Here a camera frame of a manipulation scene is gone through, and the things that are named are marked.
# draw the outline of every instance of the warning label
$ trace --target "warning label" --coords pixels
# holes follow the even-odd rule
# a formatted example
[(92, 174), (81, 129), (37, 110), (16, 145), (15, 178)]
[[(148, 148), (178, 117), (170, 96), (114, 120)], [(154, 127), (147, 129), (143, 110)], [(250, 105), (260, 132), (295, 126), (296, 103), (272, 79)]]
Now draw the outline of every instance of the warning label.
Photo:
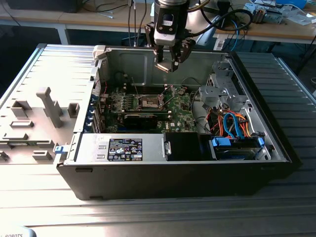
[(142, 139), (110, 139), (108, 161), (142, 160)]

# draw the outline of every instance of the motherboard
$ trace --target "motherboard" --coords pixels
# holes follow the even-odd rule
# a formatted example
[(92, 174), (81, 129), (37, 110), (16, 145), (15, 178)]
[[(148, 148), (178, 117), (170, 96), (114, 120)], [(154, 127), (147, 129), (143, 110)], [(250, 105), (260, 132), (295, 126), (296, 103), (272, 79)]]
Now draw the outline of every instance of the motherboard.
[(105, 94), (103, 115), (107, 133), (196, 132), (186, 88), (115, 87)]

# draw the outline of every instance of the workbench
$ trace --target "workbench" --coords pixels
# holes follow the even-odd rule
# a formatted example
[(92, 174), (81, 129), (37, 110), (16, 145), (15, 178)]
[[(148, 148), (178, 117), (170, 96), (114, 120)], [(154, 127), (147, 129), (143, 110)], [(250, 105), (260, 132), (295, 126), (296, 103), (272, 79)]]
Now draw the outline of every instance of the workbench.
[[(233, 1), (234, 8), (242, 8), (247, 1), (235, 0)], [(126, 1), (119, 0), (115, 4), (105, 6), (104, 9), (113, 8), (119, 5), (126, 4)], [(21, 26), (29, 27), (45, 27), (55, 28), (58, 31), (59, 38), (62, 44), (70, 44), (70, 40), (67, 34), (67, 30), (93, 30), (93, 31), (114, 31), (114, 32), (127, 32), (127, 16), (128, 7), (122, 7), (114, 10), (113, 19), (100, 15), (95, 12), (88, 12), (81, 9), (78, 13), (64, 13), (59, 11), (38, 11), (38, 10), (13, 10), (10, 9), (6, 2), (3, 2), (5, 9), (14, 17)], [(17, 26), (17, 23), (12, 20), (8, 13), (0, 5), (0, 25), (12, 25)], [(143, 24), (147, 24), (151, 21), (150, 12), (151, 4), (147, 4), (147, 15)], [(145, 4), (137, 4), (136, 14), (136, 26), (139, 27), (139, 23), (145, 10)], [(305, 11), (316, 11), (316, 6), (308, 5), (304, 9)], [(134, 27), (134, 12), (131, 11), (131, 31)], [(223, 32), (217, 30), (214, 37), (217, 38), (214, 49), (221, 50), (225, 39), (230, 38), (232, 34), (230, 32)], [(288, 42), (288, 43), (311, 43), (316, 34), (315, 24), (309, 24), (301, 26), (287, 19), (284, 19), (280, 25), (278, 24), (251, 24), (250, 28), (245, 36), (246, 40), (259, 40), (259, 41), (272, 41), (272, 42)]]

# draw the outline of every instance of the blue cable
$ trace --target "blue cable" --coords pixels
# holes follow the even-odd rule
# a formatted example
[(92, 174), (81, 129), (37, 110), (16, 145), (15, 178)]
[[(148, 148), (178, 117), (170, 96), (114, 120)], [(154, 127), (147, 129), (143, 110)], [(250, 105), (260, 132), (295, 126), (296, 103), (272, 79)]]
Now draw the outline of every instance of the blue cable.
[(231, 116), (233, 117), (233, 119), (234, 119), (235, 131), (236, 131), (237, 136), (240, 137), (241, 139), (244, 139), (244, 136), (243, 136), (243, 134), (242, 134), (242, 132), (241, 132), (241, 130), (239, 129), (239, 126), (238, 126), (238, 119), (237, 119), (237, 117), (236, 117), (234, 114), (232, 114), (232, 113), (227, 113), (227, 114), (225, 114), (225, 116), (224, 116), (224, 120), (223, 120), (224, 130), (225, 130), (225, 131), (227, 132), (227, 134), (230, 135), (232, 138), (235, 138), (234, 135), (233, 135), (231, 132), (229, 132), (229, 130), (228, 130), (228, 128), (227, 128), (227, 125), (226, 125), (226, 121), (227, 121), (227, 118), (228, 118), (229, 115), (231, 115)]
[[(235, 25), (236, 28), (238, 28), (237, 24), (235, 21), (231, 20), (233, 22), (233, 24)], [(231, 49), (231, 51), (233, 51), (236, 47), (236, 44), (237, 44), (237, 40), (238, 40), (238, 36), (239, 36), (239, 30), (237, 30), (237, 36), (236, 36), (236, 40), (235, 40), (235, 44), (233, 46), (233, 48)]]

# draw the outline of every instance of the green circuit board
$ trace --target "green circuit board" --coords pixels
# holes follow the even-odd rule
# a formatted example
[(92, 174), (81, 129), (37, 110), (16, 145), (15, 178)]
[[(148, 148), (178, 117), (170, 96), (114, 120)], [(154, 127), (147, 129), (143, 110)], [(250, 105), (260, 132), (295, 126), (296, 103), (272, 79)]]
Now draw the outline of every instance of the green circuit board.
[[(158, 95), (147, 94), (126, 94), (120, 89), (113, 90), (109, 93), (109, 104), (104, 111), (106, 132), (108, 133), (125, 133), (125, 132), (144, 132), (142, 130), (126, 130), (124, 128), (124, 115), (129, 113), (142, 115), (154, 115), (158, 118), (158, 124), (155, 129), (147, 130), (146, 133), (162, 132), (196, 132), (196, 122), (189, 110), (190, 98), (189, 93), (181, 87), (171, 87), (162, 97)], [(140, 104), (154, 101), (152, 108), (140, 108)], [(163, 108), (154, 108), (156, 102), (166, 103)]]

